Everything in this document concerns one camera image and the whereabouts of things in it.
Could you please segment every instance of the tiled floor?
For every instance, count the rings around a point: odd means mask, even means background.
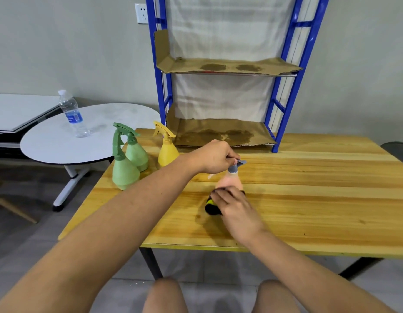
[[[100,175],[82,180],[66,208],[53,213],[53,200],[69,179],[64,169],[0,165],[0,195],[41,220],[33,225],[0,208],[0,298],[53,247]],[[190,312],[250,312],[257,285],[273,278],[249,253],[155,249],[154,254],[163,274],[181,283]],[[355,260],[312,258],[337,273]],[[141,312],[152,282],[137,252],[101,290],[91,311]],[[384,260],[354,283],[403,313],[403,260]]]

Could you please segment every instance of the black metal table leg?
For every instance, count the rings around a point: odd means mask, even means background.
[[[163,278],[161,269],[159,269],[158,267],[158,263],[155,255],[153,254],[152,248],[140,247],[139,250],[141,251],[143,258],[145,259],[145,262],[147,263],[149,270],[153,275],[153,278],[155,280]]]
[[[359,276],[361,273],[364,273],[372,266],[376,265],[384,258],[372,258],[372,257],[361,257],[357,261],[355,261],[352,265],[346,268],[339,275],[346,280],[351,281],[355,277]]]

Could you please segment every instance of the hand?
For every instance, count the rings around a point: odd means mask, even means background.
[[[259,235],[268,232],[258,212],[238,188],[215,189],[210,196],[222,212],[230,235],[246,248],[250,249]]]
[[[198,172],[220,173],[237,163],[241,157],[232,150],[227,142],[214,139],[210,143],[187,154]]]

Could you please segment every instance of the green spray bottle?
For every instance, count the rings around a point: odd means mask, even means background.
[[[115,164],[113,166],[112,180],[113,183],[121,190],[128,187],[139,180],[139,170],[136,168],[129,159],[126,158],[125,153],[122,151],[121,146],[124,144],[121,139],[122,133],[119,128],[116,129],[113,135],[113,156],[115,157]]]
[[[136,136],[139,136],[139,134],[125,124],[113,123],[113,126],[116,127],[122,135],[128,137],[126,158],[129,159],[139,171],[146,170],[148,168],[149,157],[145,149],[143,149],[136,140]]]

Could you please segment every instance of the cardboard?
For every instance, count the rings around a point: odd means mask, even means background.
[[[157,67],[164,73],[248,73],[276,76],[302,70],[301,67],[277,57],[259,61],[173,58],[170,55],[168,30],[156,31],[154,39]]]
[[[175,104],[167,114],[167,127],[176,135],[175,146],[201,147],[213,139],[226,141],[230,146],[272,145],[264,123],[236,119],[182,119],[175,116]]]

